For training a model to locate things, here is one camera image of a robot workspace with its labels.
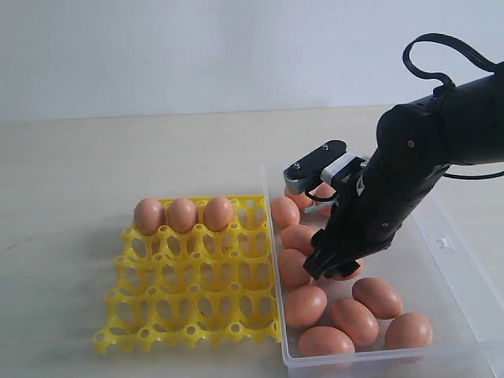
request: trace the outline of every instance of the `brown egg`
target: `brown egg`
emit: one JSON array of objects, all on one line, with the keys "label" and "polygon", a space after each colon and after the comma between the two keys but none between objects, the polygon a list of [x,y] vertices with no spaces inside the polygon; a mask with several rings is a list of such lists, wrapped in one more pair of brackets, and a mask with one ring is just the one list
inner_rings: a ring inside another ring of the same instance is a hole
[{"label": "brown egg", "polygon": [[298,250],[286,249],[278,257],[278,270],[283,284],[291,289],[313,282],[312,276],[302,267],[306,256]]},{"label": "brown egg", "polygon": [[380,327],[375,316],[362,303],[343,298],[331,306],[334,326],[345,332],[360,347],[373,344],[378,339]]},{"label": "brown egg", "polygon": [[361,265],[359,269],[357,269],[355,272],[353,272],[352,274],[350,274],[348,277],[341,277],[341,276],[334,276],[331,278],[331,280],[334,280],[334,281],[348,281],[348,280],[352,280],[354,279],[355,277],[357,277],[358,275],[360,275],[362,273],[362,270],[364,269],[364,264],[365,264],[365,258],[359,258],[357,260],[357,262]]},{"label": "brown egg", "polygon": [[284,189],[283,193],[286,197],[294,201],[296,206],[300,210],[304,210],[313,204],[313,200],[306,197],[304,193],[301,193],[300,195],[293,195],[287,188]]},{"label": "brown egg", "polygon": [[165,208],[155,198],[144,198],[133,210],[133,222],[141,234],[153,235],[166,222]]},{"label": "brown egg", "polygon": [[396,317],[385,333],[387,349],[426,347],[432,343],[431,322],[421,313],[404,313]]},{"label": "brown egg", "polygon": [[293,224],[298,224],[301,214],[295,202],[290,198],[282,196],[275,198],[271,202],[271,216],[273,222],[279,228],[286,228]]},{"label": "brown egg", "polygon": [[226,229],[235,218],[235,208],[231,201],[225,197],[212,198],[203,211],[203,222],[213,232],[221,232]]},{"label": "brown egg", "polygon": [[378,319],[393,319],[402,312],[399,293],[379,278],[361,278],[352,287],[352,296]]},{"label": "brown egg", "polygon": [[[315,196],[318,198],[329,198],[335,193],[335,191],[336,190],[333,187],[331,187],[331,185],[321,183],[317,188],[317,190],[315,191]],[[319,211],[324,215],[331,215],[331,206],[324,207]]]},{"label": "brown egg", "polygon": [[178,198],[168,208],[168,226],[185,234],[198,223],[198,207],[189,198]]},{"label": "brown egg", "polygon": [[298,341],[299,353],[304,357],[328,356],[331,354],[355,353],[350,337],[339,329],[324,325],[303,332]]},{"label": "brown egg", "polygon": [[285,298],[285,322],[294,329],[311,327],[322,317],[327,305],[328,297],[318,286],[298,287]]},{"label": "brown egg", "polygon": [[313,253],[313,247],[310,241],[314,234],[315,230],[304,224],[293,224],[282,230],[280,233],[280,241],[283,248],[299,250],[305,256],[310,256]]}]

